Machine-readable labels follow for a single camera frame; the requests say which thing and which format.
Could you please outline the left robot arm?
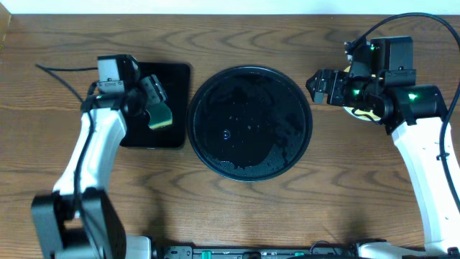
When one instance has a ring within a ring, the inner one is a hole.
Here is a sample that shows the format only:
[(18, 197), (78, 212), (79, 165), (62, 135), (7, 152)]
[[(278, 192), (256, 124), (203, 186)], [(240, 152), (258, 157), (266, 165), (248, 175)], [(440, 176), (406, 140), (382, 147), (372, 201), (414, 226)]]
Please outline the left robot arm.
[(129, 105), (165, 119), (157, 108), (166, 95), (156, 76), (146, 76), (129, 90), (105, 90), (83, 102), (81, 129), (72, 157), (52, 193), (32, 201), (32, 219), (44, 258), (156, 258), (150, 237), (128, 235), (107, 194), (117, 150), (129, 125)]

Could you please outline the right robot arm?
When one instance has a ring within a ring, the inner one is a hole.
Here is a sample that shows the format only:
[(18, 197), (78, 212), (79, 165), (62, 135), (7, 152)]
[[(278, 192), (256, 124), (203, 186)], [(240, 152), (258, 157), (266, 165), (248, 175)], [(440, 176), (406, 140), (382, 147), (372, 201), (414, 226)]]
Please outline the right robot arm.
[(363, 75), (323, 69), (306, 82), (316, 103), (341, 106), (385, 127), (408, 170), (424, 231), (423, 252), (388, 242), (357, 245), (362, 258), (459, 256), (459, 163), (449, 114), (437, 86), (416, 85), (415, 70), (400, 67)]

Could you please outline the green yellow scrub sponge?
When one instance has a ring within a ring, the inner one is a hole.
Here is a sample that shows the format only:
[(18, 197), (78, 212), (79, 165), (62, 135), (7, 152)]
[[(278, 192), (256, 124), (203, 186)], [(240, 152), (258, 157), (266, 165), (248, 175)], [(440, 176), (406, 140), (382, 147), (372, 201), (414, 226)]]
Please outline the green yellow scrub sponge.
[(148, 126), (151, 130), (167, 127), (173, 124), (173, 113), (165, 103), (159, 103), (151, 106), (149, 113)]

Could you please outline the yellow plate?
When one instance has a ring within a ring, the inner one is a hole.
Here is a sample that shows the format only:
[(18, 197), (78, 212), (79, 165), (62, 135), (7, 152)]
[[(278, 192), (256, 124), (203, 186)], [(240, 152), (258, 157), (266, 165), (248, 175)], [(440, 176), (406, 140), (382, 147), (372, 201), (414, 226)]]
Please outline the yellow plate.
[[(344, 69), (344, 72), (349, 72), (350, 68), (351, 68), (351, 66), (349, 65), (348, 67), (346, 67)], [(360, 94), (360, 90), (358, 90), (358, 89), (353, 90), (353, 95), (355, 97), (358, 96), (359, 94)], [(353, 107), (350, 107), (350, 106), (343, 106), (343, 109), (348, 114), (353, 116), (354, 118), (357, 118), (357, 119), (360, 119), (360, 120), (363, 120), (363, 121), (378, 122), (381, 119), (380, 117), (375, 115), (372, 110), (369, 110), (369, 111), (361, 110), (361, 109), (353, 108)]]

